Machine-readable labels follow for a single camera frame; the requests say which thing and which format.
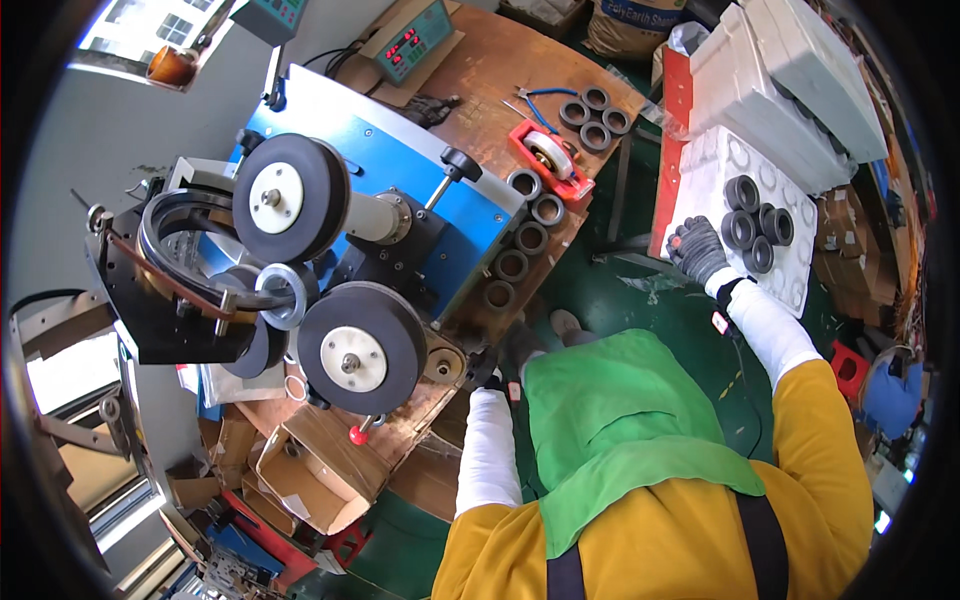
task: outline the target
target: gray knit glove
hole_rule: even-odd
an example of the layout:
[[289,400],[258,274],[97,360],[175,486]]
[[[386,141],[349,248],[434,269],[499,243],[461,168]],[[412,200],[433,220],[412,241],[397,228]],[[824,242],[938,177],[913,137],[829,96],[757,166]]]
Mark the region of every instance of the gray knit glove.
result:
[[711,275],[730,266],[720,236],[703,215],[687,217],[666,242],[670,260],[700,285],[706,286]]

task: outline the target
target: styrofoam tray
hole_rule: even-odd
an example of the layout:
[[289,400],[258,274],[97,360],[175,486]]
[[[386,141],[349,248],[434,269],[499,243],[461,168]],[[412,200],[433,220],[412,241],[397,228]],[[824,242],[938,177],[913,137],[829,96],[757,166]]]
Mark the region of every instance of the styrofoam tray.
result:
[[883,130],[847,45],[803,0],[744,0],[771,77],[837,136],[857,162],[887,157]]
[[806,283],[813,258],[816,205],[780,169],[725,127],[715,127],[684,146],[680,174],[677,203],[660,247],[660,257],[669,260],[666,238],[687,217],[704,215],[719,231],[724,215],[730,212],[723,194],[724,184],[738,175],[749,175],[756,181],[762,203],[790,211],[793,243],[788,247],[774,246],[774,267],[763,275],[751,274],[743,264],[741,250],[724,244],[727,260],[743,276],[755,278],[761,288],[799,319],[804,313]]
[[807,194],[850,182],[855,165],[838,155],[816,123],[774,87],[743,9],[731,4],[724,10],[720,25],[690,57],[690,74],[691,134],[727,127]]

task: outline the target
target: blue handle pliers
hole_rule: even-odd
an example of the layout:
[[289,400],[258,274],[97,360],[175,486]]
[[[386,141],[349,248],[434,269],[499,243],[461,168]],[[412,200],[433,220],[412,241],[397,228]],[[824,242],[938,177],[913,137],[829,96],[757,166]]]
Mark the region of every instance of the blue handle pliers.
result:
[[573,89],[567,89],[566,87],[544,87],[542,89],[527,89],[525,87],[520,87],[515,85],[516,92],[514,95],[517,98],[522,98],[527,101],[527,106],[530,107],[530,110],[533,111],[534,116],[537,117],[537,120],[540,121],[540,124],[546,127],[546,129],[554,134],[559,133],[557,128],[550,125],[546,119],[543,118],[543,115],[540,114],[540,111],[537,110],[537,107],[534,106],[534,101],[530,96],[539,96],[541,94],[569,94],[570,96],[579,96],[580,92],[577,92]]

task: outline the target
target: yellow shirt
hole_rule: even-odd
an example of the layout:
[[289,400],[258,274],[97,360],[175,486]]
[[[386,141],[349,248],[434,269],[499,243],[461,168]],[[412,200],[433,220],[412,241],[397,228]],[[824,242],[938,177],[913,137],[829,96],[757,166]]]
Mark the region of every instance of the yellow shirt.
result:
[[[766,485],[790,561],[788,598],[835,598],[867,558],[870,484],[847,403],[829,364],[810,361],[773,399],[774,460],[751,461]],[[733,493],[699,479],[629,492],[580,536],[588,599],[756,598]],[[546,597],[537,502],[471,509],[450,527],[433,600]]]

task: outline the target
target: brown mug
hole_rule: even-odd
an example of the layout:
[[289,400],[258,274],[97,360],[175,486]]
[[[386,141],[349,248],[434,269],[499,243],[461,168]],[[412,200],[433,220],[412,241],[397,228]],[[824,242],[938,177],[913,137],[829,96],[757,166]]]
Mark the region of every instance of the brown mug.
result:
[[169,85],[187,85],[197,71],[193,58],[181,54],[173,46],[164,46],[147,67],[147,79]]

